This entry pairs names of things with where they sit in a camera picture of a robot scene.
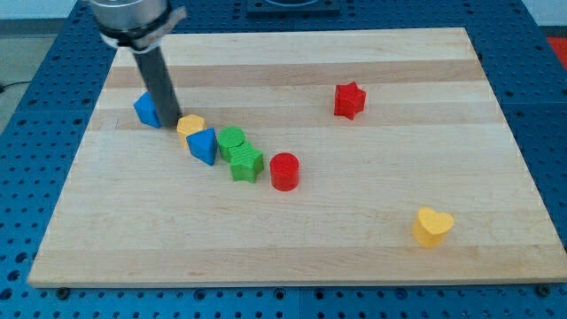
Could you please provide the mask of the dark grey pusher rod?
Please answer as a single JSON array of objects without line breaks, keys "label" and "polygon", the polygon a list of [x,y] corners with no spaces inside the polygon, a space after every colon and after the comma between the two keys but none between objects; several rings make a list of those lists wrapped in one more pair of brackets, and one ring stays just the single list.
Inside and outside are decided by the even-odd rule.
[{"label": "dark grey pusher rod", "polygon": [[135,53],[134,58],[160,124],[166,128],[175,127],[182,117],[182,111],[161,48]]}]

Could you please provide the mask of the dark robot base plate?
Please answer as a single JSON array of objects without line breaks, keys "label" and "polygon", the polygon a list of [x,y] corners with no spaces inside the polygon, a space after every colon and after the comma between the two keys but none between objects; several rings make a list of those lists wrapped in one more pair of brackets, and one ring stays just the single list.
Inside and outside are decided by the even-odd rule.
[{"label": "dark robot base plate", "polygon": [[246,0],[246,14],[337,13],[341,0]]}]

